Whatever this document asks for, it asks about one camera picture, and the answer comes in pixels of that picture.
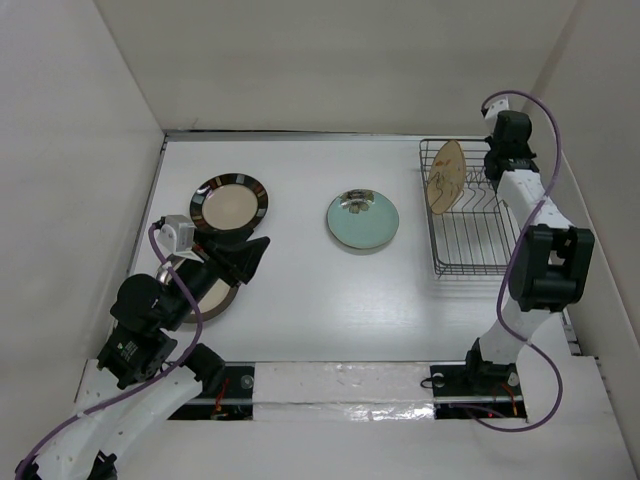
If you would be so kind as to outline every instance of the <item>white table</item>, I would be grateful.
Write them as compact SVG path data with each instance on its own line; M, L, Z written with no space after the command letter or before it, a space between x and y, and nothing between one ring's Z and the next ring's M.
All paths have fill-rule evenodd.
M269 211L256 236L268 235L272 244L254 280L207 324L201 341L227 361L464 358L494 322L498 283L434 277L419 139L249 140L170 142L146 219L145 231L162 215L188 214L193 191L222 173L254 176L269 192ZM326 229L327 206L351 188L380 191L400 213L395 239L375 254L347 252ZM153 273L157 265L144 238L133 271ZM171 335L181 350L193 327ZM256 397L279 408L257 413L252 422L166 422L121 478L633 478L594 360L570 355L558 317L534 341L557 362L566 393L556 417L531 433L499 434L472 421L434 421L429 415L413 421L327 421L301 414L288 401L333 408L344 398L353 401L353 390L306 390L291 370L280 379L262 375L265 368L273 374L266 365L256 373ZM381 373L387 368L400 367L380 363ZM528 349L518 369L535 421L553 402L553 375ZM422 405L432 405L417 380L381 401L402 403L422 395ZM368 393L362 392L364 405L373 401Z

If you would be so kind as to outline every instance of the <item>plate rim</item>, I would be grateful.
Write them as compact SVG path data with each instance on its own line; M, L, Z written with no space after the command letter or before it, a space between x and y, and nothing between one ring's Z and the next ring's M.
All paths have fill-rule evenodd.
M266 216L267 210L269 209L269 194L267 193L267 189L264 185L251 175L247 175L245 173L223 173L204 182L191 196L191 201L189 202L189 216L199 231L204 233L229 231L229 229L225 230L215 228L207 223L202 212L204 202L209 198L209 196L211 196L213 191L226 185L242 185L251 190L258 201L256 213L253 218L246 224L236 228L251 227L252 229L255 229Z

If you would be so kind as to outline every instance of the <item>red wire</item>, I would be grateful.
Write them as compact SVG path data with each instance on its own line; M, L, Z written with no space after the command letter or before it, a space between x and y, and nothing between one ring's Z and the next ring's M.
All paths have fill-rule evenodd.
M229 386L229 379L227 378L224 383L222 384L222 390L220 390L220 393L216 396L216 412L219 412L220 410L222 410L220 408L220 401L224 398L224 395L227 393L227 387Z

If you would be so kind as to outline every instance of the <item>dish rack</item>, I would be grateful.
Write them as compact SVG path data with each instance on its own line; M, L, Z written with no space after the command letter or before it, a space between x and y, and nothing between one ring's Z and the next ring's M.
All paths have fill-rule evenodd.
M467 163L465 186L460 197L442 215L434 214L429 207L429 171L438 150L448 140L420 142L420 171L435 273L439 277L503 275L519 228L484 175L488 148L481 140L458 140Z

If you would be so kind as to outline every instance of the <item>wooden plate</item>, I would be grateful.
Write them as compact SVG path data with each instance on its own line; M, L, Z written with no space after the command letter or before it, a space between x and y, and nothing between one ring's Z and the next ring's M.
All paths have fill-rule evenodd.
M255 178L227 173L203 183L191 198L189 213L196 228L213 233L255 228L269 207L269 196Z
M462 147L449 140L436 154L427 180L427 199L431 211L441 215L456 202L467 176L467 162Z

